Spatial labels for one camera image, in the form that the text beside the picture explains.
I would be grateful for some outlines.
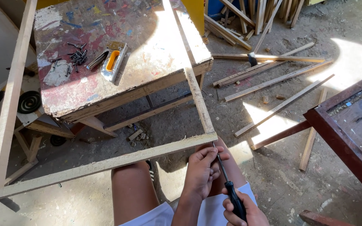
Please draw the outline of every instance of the black screwdriver handle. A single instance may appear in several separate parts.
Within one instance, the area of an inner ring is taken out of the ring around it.
[[[245,211],[245,207],[240,198],[238,198],[237,194],[234,191],[234,184],[232,181],[228,181],[224,183],[227,191],[229,192],[229,197],[231,203],[234,206],[233,213],[237,215],[239,218],[243,219],[247,222],[247,212]]]

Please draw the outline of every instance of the dusty floor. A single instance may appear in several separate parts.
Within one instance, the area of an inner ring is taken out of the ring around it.
[[[240,31],[237,20],[232,25]],[[259,36],[252,37],[249,44],[255,46],[258,39]],[[257,197],[258,206],[271,225],[304,225],[298,213],[305,209],[362,225],[362,184],[321,137],[316,136],[305,173],[300,172],[298,167],[309,130],[270,144],[258,152],[249,149],[252,143],[303,120],[302,114],[317,103],[323,87],[329,88],[329,98],[362,79],[362,1],[329,0],[325,5],[304,7],[294,30],[277,19],[260,51],[266,54],[264,49],[271,47],[271,54],[279,55],[309,42],[315,45],[296,55],[332,57],[335,63],[224,103],[221,100],[226,95],[308,64],[289,62],[242,80],[240,85],[215,89],[211,86],[212,82],[249,67],[245,62],[216,59],[212,71],[205,76],[202,93],[216,132],[237,157]],[[232,47],[214,35],[209,36],[207,47],[212,53],[248,53],[241,46]],[[336,76],[257,129],[239,138],[234,137],[233,133],[249,121],[258,120],[264,111],[282,102],[274,98],[276,94],[290,97],[322,73],[334,73]],[[185,91],[188,91],[186,82],[162,90],[152,95],[152,99],[157,105]],[[263,95],[269,96],[269,104],[262,103]],[[99,118],[104,122],[117,121],[117,116],[131,115],[147,108],[148,102],[142,98],[106,112]],[[45,135],[37,155],[37,167],[21,179],[40,177],[203,133],[200,126],[190,125],[200,125],[192,102],[137,123],[138,127],[147,131],[150,139],[138,142],[134,148],[125,141],[132,134],[128,127],[118,130],[119,137],[116,139],[87,128],[77,136],[75,142],[67,141],[61,147],[51,147],[49,136]],[[79,141],[81,138],[90,144]],[[24,158],[23,152],[18,151],[16,140],[13,142],[13,150],[8,172],[15,171]],[[191,152],[188,150],[154,160],[157,166],[155,187],[161,202],[174,201],[179,197],[185,177],[185,163]],[[53,185],[1,200],[0,225],[112,225],[112,211],[110,172],[104,172],[63,182],[62,187]]]

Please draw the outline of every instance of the workbench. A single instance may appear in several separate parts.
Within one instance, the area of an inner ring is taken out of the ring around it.
[[[34,30],[45,112],[68,123],[82,122],[115,137],[112,131],[118,129],[117,123],[107,129],[94,116],[186,80],[184,67],[176,57],[185,49],[194,59],[191,64],[202,88],[204,73],[211,70],[213,58],[182,2],[171,4],[180,18],[178,26],[185,31],[184,43],[175,42],[168,32],[170,24],[161,1],[70,0],[37,10]],[[100,75],[100,67],[86,69],[108,41],[128,44],[114,84]],[[76,48],[67,43],[86,44],[83,50],[87,49],[88,59],[77,66],[79,73],[68,55]],[[57,58],[62,60],[53,68],[51,61]],[[71,73],[66,76],[68,66]],[[192,100],[191,95],[151,106],[149,112],[126,121],[139,121],[188,100]]]
[[[251,148],[313,127],[362,183],[362,80],[303,114],[303,121]]]

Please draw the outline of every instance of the white shorts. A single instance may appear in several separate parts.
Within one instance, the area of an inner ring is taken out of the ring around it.
[[[249,195],[255,205],[257,204],[248,182],[238,188],[238,190]],[[198,226],[225,226],[227,224],[227,220],[223,215],[223,201],[227,197],[227,195],[220,194],[204,199],[199,211]],[[149,212],[122,224],[121,226],[170,226],[173,216],[173,209],[165,202]]]

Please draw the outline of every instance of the black and white sneaker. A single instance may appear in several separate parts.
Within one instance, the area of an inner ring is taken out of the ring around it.
[[[146,160],[146,163],[149,165],[150,178],[154,181],[153,163],[150,160]]]

